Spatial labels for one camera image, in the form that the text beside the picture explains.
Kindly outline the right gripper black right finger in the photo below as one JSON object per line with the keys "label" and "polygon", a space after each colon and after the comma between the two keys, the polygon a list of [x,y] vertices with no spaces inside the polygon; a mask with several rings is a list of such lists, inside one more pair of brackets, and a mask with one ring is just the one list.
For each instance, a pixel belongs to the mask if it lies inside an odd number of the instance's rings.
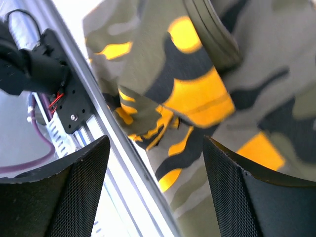
{"label": "right gripper black right finger", "polygon": [[221,236],[315,236],[315,182],[268,169],[210,137],[203,155]]}

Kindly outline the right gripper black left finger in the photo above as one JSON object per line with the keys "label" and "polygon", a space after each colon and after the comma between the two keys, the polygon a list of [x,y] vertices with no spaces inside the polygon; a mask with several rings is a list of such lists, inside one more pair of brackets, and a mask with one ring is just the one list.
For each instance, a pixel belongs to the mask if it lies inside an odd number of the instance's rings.
{"label": "right gripper black left finger", "polygon": [[110,152],[102,136],[15,178],[0,180],[2,237],[89,237]]}

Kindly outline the camouflage yellow green trousers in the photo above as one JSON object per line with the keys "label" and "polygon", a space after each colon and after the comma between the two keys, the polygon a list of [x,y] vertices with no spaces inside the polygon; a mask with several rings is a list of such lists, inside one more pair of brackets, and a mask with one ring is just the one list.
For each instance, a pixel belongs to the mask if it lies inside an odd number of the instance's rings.
{"label": "camouflage yellow green trousers", "polygon": [[183,236],[222,237],[205,137],[316,183],[315,1],[105,0],[83,32],[107,106],[146,151]]}

